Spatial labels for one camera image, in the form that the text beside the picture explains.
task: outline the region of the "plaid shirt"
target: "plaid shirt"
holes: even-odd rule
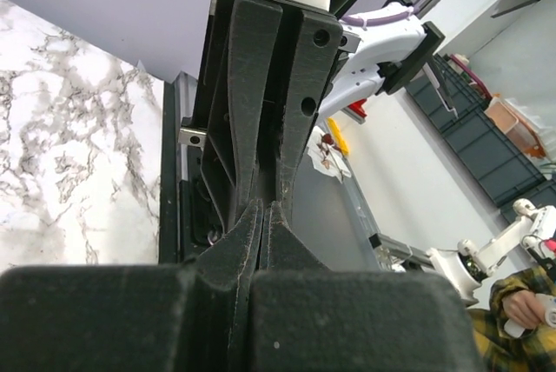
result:
[[[556,330],[543,325],[520,339],[504,331],[507,316],[502,299],[522,289],[556,296],[556,285],[541,267],[536,267],[497,281],[491,291],[490,311],[469,310],[475,341],[488,372],[556,371]]]

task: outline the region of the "yellow object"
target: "yellow object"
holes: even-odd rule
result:
[[[348,144],[341,136],[340,128],[338,128],[338,124],[334,121],[334,119],[330,117],[327,118],[327,123],[328,123],[328,127],[330,128],[330,131],[332,132],[332,136],[334,137],[334,140],[336,141],[338,147],[341,150],[342,155],[344,156],[349,155]]]

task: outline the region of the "gray marble vein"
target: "gray marble vein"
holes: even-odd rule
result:
[[[156,262],[162,89],[0,0],[0,271]]]

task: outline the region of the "marble surface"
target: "marble surface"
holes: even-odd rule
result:
[[[0,0],[0,272],[156,262],[162,92]]]

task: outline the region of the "screw hole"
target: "screw hole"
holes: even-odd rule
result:
[[[304,98],[303,101],[301,101],[301,112],[305,116],[311,117],[315,111],[316,111],[316,102],[314,101],[313,98],[308,96],[307,98]]]
[[[330,34],[324,29],[318,30],[313,36],[313,41],[314,44],[323,48],[330,42]]]

